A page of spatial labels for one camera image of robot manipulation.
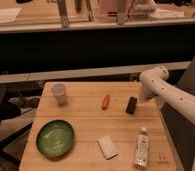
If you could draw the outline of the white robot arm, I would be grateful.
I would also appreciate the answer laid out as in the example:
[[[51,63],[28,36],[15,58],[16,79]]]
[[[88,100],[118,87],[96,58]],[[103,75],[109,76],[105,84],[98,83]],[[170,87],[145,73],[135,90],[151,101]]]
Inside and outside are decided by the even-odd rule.
[[[143,71],[139,75],[139,99],[145,102],[158,95],[195,125],[195,96],[167,83],[168,78],[169,71],[163,65]],[[192,171],[195,171],[195,158]]]

